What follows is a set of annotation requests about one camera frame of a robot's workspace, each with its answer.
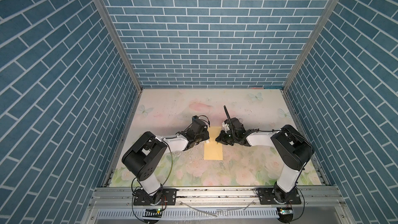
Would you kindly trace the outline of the yellow envelope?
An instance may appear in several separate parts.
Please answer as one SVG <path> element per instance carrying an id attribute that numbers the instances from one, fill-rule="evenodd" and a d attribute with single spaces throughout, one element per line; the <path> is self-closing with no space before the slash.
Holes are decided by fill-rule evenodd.
<path id="1" fill-rule="evenodd" d="M 204 160 L 223 160 L 222 144 L 216 141 L 221 132 L 221 127 L 208 128 L 209 144 L 204 144 Z"/>

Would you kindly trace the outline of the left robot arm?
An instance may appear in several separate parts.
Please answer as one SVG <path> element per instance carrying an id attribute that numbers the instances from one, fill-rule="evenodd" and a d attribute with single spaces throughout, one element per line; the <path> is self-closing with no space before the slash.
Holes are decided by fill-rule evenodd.
<path id="1" fill-rule="evenodd" d="M 172 136 L 156 136 L 147 131 L 125 152 L 121 162 L 136 177 L 143 191 L 153 197 L 164 185 L 154 174 L 163 155 L 186 151 L 208 141 L 209 127 L 209 119 L 200 115 L 193 116 L 191 124 L 185 130 Z"/>

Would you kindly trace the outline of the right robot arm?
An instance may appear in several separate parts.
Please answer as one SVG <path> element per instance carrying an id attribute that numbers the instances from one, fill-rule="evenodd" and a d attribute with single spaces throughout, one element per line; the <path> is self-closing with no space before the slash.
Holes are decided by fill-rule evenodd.
<path id="1" fill-rule="evenodd" d="M 274 191 L 285 195 L 293 192 L 299 176 L 314 154 L 311 143 L 289 124 L 278 130 L 246 130 L 237 118 L 227 119 L 222 123 L 216 142 L 230 146 L 238 144 L 246 147 L 274 147 L 284 163 Z"/>

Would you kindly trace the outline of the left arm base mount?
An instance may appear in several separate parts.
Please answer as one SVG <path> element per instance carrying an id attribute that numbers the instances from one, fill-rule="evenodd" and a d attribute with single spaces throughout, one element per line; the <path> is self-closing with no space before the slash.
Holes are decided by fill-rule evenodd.
<path id="1" fill-rule="evenodd" d="M 153 195 L 149 195 L 143 189 L 137 189 L 134 193 L 133 204 L 137 206 L 149 205 L 175 205 L 177 197 L 177 189 L 161 188 Z"/>

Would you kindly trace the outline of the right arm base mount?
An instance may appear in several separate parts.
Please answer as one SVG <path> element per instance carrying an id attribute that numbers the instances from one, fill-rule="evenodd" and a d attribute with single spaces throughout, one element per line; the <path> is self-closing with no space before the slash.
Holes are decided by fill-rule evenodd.
<path id="1" fill-rule="evenodd" d="M 294 187 L 286 193 L 279 188 L 263 187 L 256 188 L 255 194 L 258 196 L 261 205 L 300 205 L 302 204 L 298 189 Z"/>

